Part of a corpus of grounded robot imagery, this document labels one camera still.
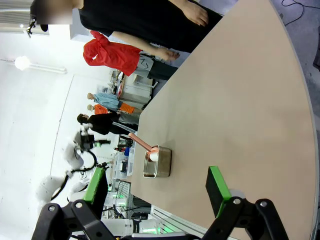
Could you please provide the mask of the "person's left hand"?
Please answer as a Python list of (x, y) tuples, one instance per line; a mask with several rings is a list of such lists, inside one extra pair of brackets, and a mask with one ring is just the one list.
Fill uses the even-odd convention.
[(208, 12), (194, 2), (184, 0), (179, 7), (187, 19), (199, 26), (206, 26), (209, 23)]

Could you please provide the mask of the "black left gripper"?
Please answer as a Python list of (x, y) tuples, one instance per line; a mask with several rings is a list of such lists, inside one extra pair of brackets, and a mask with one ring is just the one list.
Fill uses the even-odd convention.
[(95, 137), (89, 134), (87, 130), (80, 130), (80, 149), (82, 151), (89, 151), (95, 147)]

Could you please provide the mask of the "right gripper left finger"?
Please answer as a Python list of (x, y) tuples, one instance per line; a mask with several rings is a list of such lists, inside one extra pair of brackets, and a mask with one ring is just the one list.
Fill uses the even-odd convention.
[(82, 231), (89, 240), (114, 240), (114, 235), (101, 221), (108, 194), (106, 170), (97, 167), (82, 199), (60, 207), (47, 203), (41, 209), (32, 239), (68, 240), (72, 233)]

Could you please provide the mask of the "person's right hand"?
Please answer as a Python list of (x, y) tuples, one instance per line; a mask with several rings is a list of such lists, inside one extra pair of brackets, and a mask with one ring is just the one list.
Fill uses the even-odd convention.
[(161, 58), (164, 61), (174, 61), (180, 57), (180, 54), (178, 52), (174, 52), (172, 50), (162, 47), (156, 48), (154, 55)]

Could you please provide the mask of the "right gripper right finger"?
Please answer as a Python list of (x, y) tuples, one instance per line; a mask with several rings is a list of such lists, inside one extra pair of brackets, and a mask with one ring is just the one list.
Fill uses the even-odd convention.
[(251, 240), (285, 240), (287, 232), (274, 203), (232, 196), (217, 166), (209, 166), (205, 188), (215, 220), (203, 240), (227, 240), (235, 228), (244, 229)]

